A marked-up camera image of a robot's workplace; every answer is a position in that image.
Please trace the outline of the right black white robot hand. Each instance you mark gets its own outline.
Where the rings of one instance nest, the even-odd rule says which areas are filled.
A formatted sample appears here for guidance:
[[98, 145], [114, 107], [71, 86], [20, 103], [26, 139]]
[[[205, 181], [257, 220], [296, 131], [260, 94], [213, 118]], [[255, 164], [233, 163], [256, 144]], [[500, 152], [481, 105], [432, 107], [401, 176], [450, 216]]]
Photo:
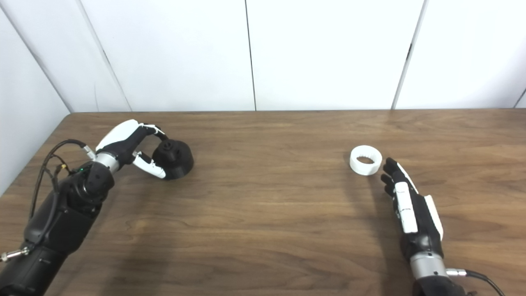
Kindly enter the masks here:
[[380, 179], [401, 228], [403, 257], [410, 260], [421, 252], [443, 257], [443, 226], [432, 196], [421, 195], [406, 170], [391, 157], [385, 160], [383, 172]]

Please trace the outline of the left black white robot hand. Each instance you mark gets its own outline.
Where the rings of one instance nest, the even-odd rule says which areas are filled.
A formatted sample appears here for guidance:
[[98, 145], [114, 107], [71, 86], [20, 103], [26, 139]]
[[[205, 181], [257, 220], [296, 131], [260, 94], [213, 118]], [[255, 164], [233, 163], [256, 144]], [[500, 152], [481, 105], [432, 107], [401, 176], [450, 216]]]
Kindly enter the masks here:
[[167, 180], [165, 169], [147, 154], [137, 148], [147, 136], [154, 135], [160, 140], [168, 137], [156, 125], [139, 123], [137, 120], [126, 120], [115, 126], [103, 137], [96, 147], [95, 162], [100, 163], [111, 174], [115, 174], [123, 166], [133, 164], [141, 170], [160, 179]]

